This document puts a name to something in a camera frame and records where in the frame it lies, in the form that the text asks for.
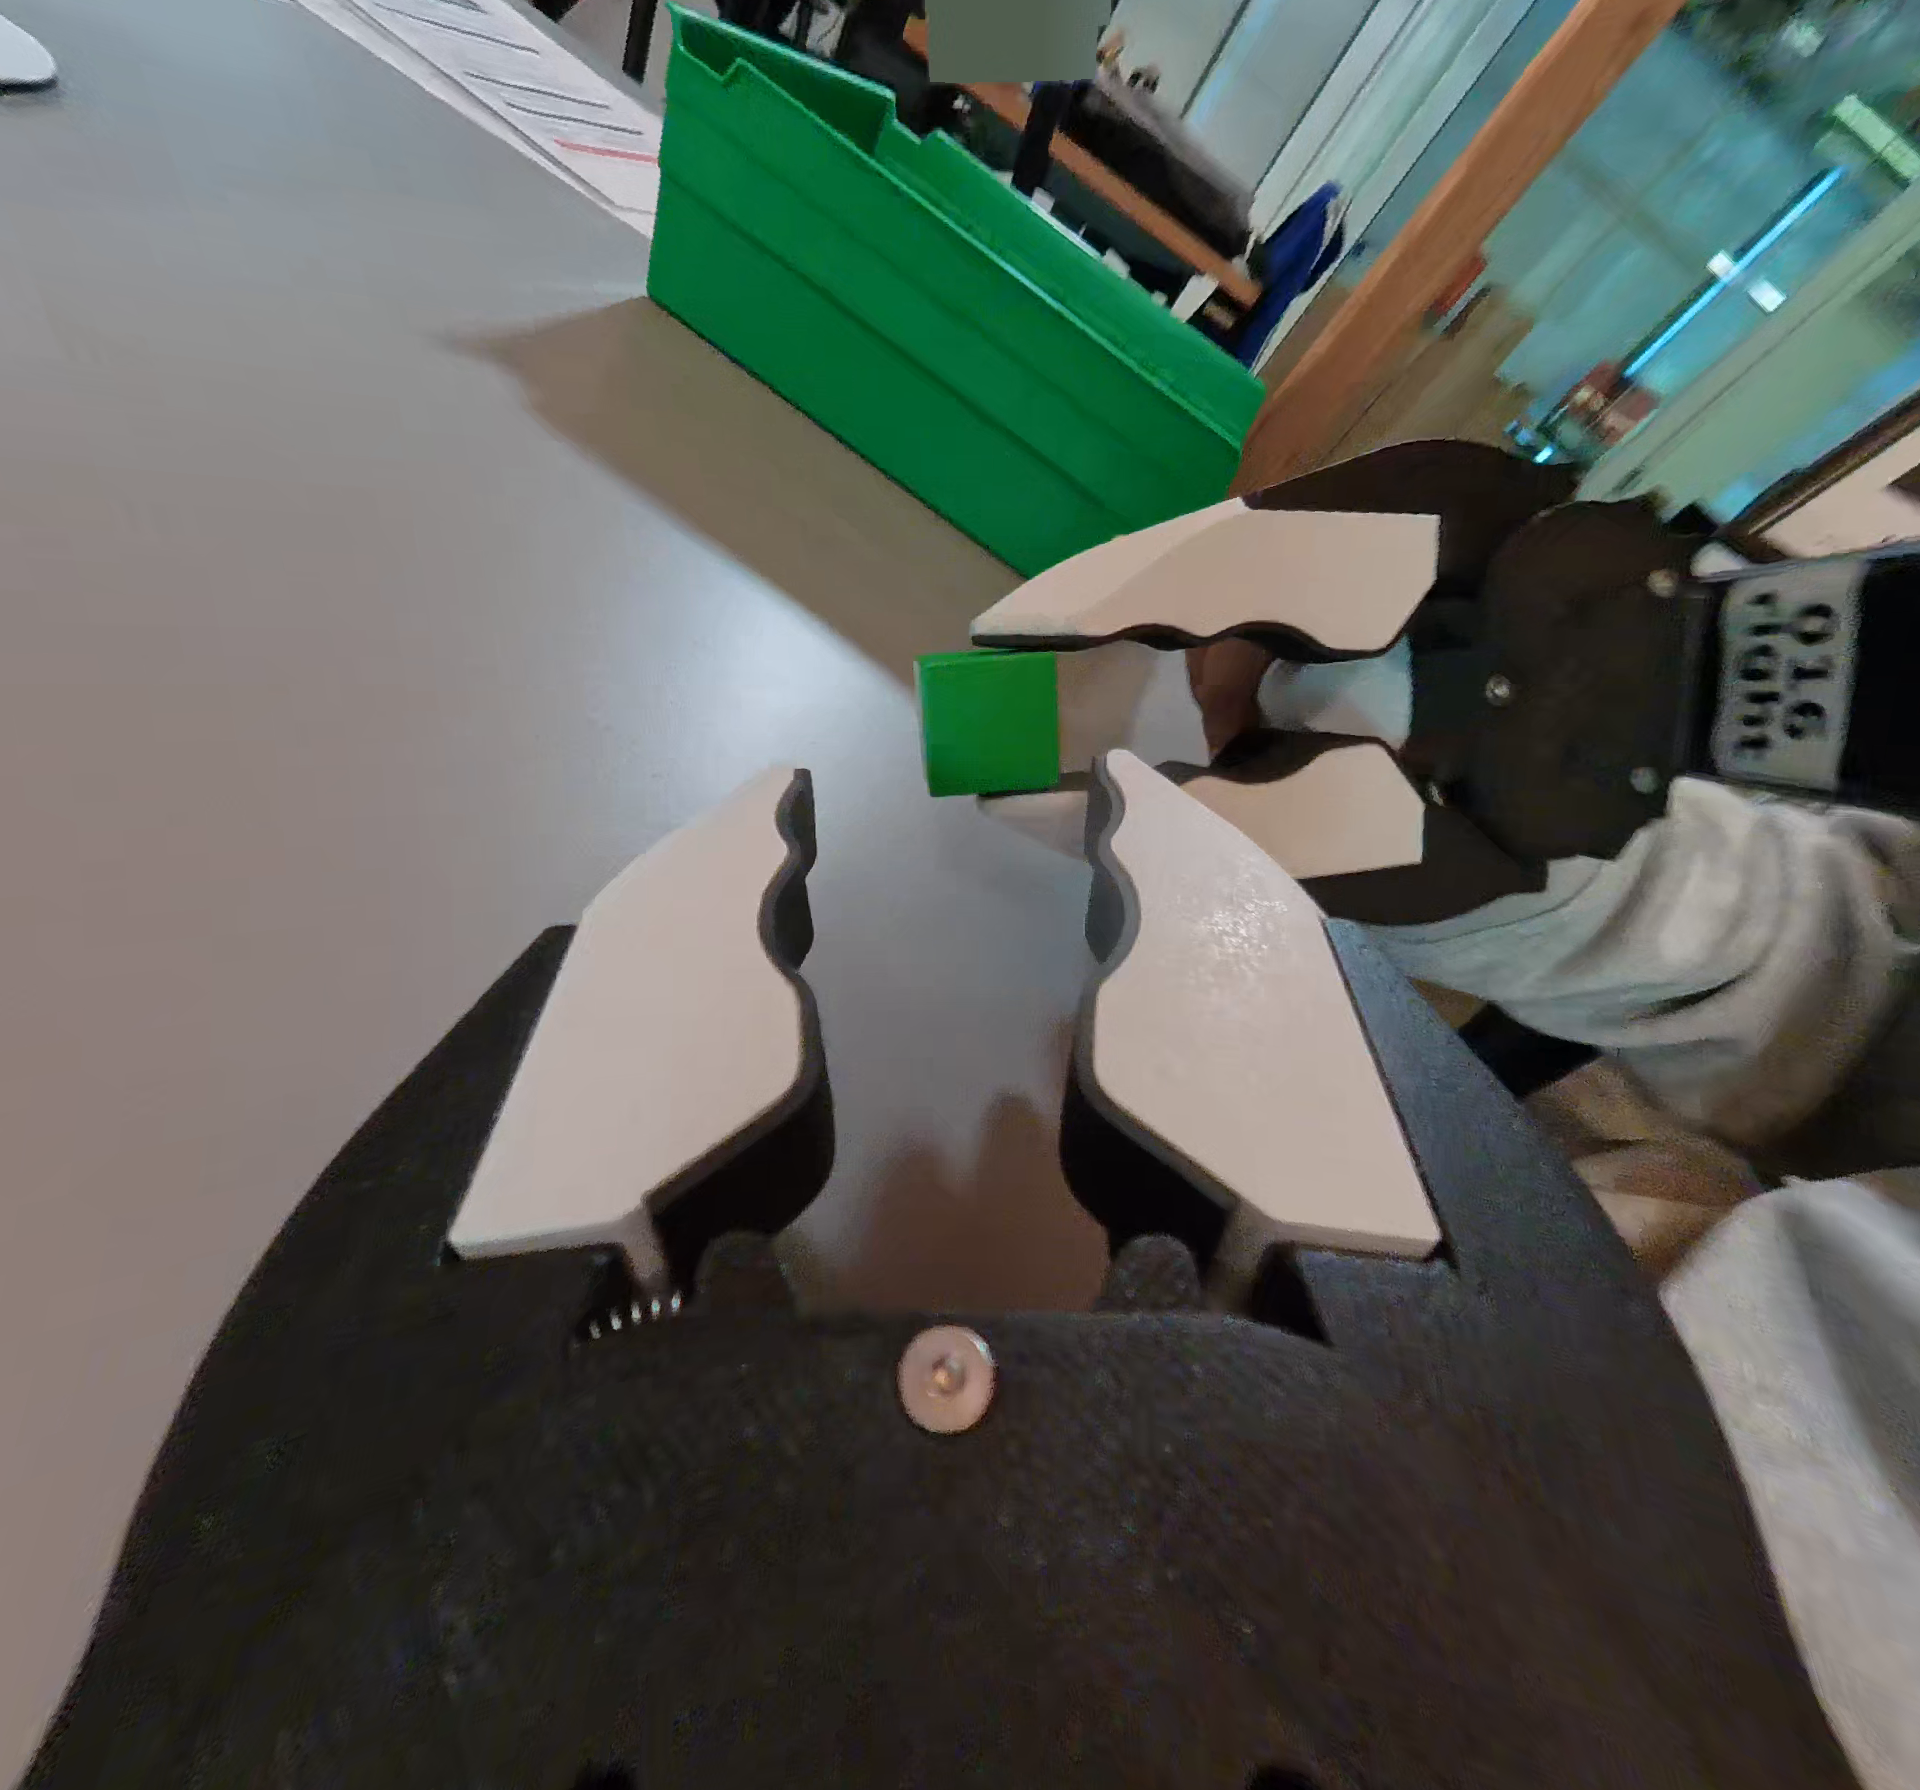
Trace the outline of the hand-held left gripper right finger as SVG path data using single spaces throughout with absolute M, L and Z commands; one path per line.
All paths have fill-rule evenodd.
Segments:
M 1426 1182 L 1302 885 L 1125 749 L 1092 764 L 1084 850 L 1059 1162 L 1109 1251 L 1180 1245 L 1228 1311 L 1268 1311 L 1298 1252 L 1438 1258 Z

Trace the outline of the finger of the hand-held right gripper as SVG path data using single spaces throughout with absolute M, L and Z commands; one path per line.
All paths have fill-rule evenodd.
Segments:
M 1422 863 L 1426 798 L 1377 740 L 1236 740 L 1168 779 L 1298 883 Z
M 1430 513 L 1223 501 L 1050 565 L 979 612 L 970 644 L 1188 651 L 1259 641 L 1306 663 L 1386 654 L 1438 580 Z

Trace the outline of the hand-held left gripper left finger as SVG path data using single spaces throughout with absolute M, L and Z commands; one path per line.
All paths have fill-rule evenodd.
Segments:
M 776 767 L 637 857 L 571 931 L 447 1233 L 461 1260 L 617 1252 L 646 1297 L 823 1192 L 834 1129 L 802 967 L 812 776 Z

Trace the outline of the green cube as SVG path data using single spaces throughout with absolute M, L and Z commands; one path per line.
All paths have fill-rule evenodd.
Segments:
M 1053 653 L 966 651 L 916 660 L 929 797 L 1051 793 L 1064 773 Z

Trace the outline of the green storage bin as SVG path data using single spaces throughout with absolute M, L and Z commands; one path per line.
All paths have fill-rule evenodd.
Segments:
M 658 307 L 1025 577 L 1228 496 L 1252 372 L 884 88 L 667 15 Z

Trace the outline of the person's right forearm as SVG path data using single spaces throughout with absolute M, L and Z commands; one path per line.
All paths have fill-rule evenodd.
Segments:
M 1681 779 L 1615 860 L 1478 912 L 1380 931 L 1410 975 L 1615 1059 L 1688 1126 L 1784 1150 L 1915 1011 L 1905 817 Z

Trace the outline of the person's right hand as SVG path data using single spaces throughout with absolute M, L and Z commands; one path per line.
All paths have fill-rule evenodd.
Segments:
M 1185 653 L 1188 694 L 1215 759 L 1259 727 L 1259 686 L 1275 657 L 1257 639 L 1221 638 Z

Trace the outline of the blue cloth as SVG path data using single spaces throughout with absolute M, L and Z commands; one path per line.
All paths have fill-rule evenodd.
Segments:
M 1266 342 L 1294 302 L 1338 264 L 1347 246 L 1347 209 L 1342 187 L 1324 182 L 1262 239 L 1249 261 L 1259 298 L 1247 307 L 1234 339 L 1234 358 L 1243 368 L 1259 364 Z

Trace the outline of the wooden table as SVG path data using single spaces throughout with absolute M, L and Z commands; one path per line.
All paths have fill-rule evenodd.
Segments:
M 1253 307 L 1246 196 L 1212 176 L 1153 94 L 1109 69 L 1071 84 L 932 83 L 913 43 L 917 2 L 853 0 L 834 62 L 891 89 L 911 130 L 958 137 L 1021 190 L 1048 194 L 1059 224 L 1117 252 L 1148 294 L 1178 300 L 1206 279 L 1216 315 Z

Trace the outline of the black bag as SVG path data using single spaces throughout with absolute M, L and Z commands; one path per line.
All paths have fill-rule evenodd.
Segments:
M 1246 252 L 1253 194 L 1154 92 L 1099 72 L 1084 83 L 1064 134 L 1216 255 Z

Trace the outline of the person's beige pants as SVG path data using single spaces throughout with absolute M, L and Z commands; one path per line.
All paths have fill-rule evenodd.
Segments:
M 1690 1131 L 1608 1059 L 1522 1100 L 1653 1284 L 1765 1195 L 1747 1159 Z

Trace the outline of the printed paper sheet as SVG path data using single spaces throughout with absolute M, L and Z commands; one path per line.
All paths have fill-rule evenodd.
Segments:
M 513 0 L 293 0 L 638 238 L 659 206 L 659 116 Z

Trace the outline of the wooden post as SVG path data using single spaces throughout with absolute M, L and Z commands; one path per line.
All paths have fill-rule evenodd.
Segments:
M 1688 0 L 1577 0 L 1380 255 L 1353 296 L 1289 368 L 1242 446 L 1232 496 L 1315 466 L 1361 408 L 1382 364 L 1419 332 L 1527 188 Z

